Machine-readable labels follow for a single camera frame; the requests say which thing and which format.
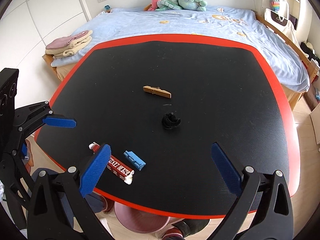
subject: beige folded blanket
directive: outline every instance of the beige folded blanket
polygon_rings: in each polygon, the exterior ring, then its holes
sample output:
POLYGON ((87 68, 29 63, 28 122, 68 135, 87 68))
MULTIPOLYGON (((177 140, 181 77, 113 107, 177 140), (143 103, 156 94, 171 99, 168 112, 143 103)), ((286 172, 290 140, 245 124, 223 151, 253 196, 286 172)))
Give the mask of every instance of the beige folded blanket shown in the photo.
POLYGON ((55 55, 55 54, 63 53, 67 49, 73 49, 73 48, 79 46, 81 43, 83 43, 84 40, 87 39, 91 34, 92 34, 92 31, 88 31, 88 33, 86 35, 71 41, 68 46, 66 46, 64 48, 60 48, 60 49, 46 49, 45 53, 49 54, 49 55, 55 55))
POLYGON ((85 40, 83 40, 78 46, 74 47, 73 49, 66 49, 62 53, 54 54, 54 58, 63 58, 63 57, 74 56, 79 50, 86 47, 90 43, 91 40, 92 40, 92 37, 89 36, 85 40))

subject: pink plastic basin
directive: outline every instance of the pink plastic basin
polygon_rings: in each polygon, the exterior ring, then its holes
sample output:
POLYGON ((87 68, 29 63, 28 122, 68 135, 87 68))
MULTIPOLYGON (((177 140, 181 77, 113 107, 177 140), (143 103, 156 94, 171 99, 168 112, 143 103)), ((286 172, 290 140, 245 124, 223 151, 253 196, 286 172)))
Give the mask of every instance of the pink plastic basin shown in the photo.
POLYGON ((129 230, 149 234, 164 228, 170 217, 154 215, 115 202, 115 213, 120 223, 129 230))

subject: blue bedsheet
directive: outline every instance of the blue bedsheet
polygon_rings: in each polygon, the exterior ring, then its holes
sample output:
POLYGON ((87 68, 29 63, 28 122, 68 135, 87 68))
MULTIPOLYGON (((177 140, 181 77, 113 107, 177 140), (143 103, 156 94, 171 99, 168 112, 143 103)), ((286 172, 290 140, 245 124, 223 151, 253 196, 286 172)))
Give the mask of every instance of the blue bedsheet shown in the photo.
POLYGON ((252 11, 221 7, 221 12, 219 8, 209 7, 206 12, 114 10, 99 15, 73 33, 93 30, 89 45, 72 57, 55 59, 52 66, 76 63, 93 46, 104 41, 145 34, 194 33, 251 45, 266 58, 281 84, 295 92, 309 89, 308 72, 298 55, 257 21, 252 11))

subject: stack of blankets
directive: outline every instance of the stack of blankets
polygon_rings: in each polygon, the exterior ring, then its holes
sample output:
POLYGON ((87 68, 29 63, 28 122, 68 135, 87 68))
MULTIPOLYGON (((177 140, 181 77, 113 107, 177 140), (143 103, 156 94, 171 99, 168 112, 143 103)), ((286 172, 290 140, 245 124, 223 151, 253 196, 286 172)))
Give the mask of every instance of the stack of blankets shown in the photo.
POLYGON ((53 55, 54 58, 74 56, 90 43, 91 34, 92 31, 83 31, 72 36, 55 39, 45 47, 45 53, 53 55))

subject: black hair tie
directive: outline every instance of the black hair tie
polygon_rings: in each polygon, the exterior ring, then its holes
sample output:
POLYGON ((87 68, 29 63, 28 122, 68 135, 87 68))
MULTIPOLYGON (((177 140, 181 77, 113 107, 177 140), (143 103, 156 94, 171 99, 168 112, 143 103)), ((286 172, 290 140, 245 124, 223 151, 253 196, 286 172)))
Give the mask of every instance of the black hair tie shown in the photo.
POLYGON ((164 114, 162 118, 162 125, 167 130, 178 127, 180 123, 181 123, 181 120, 176 118, 176 116, 173 113, 164 114))

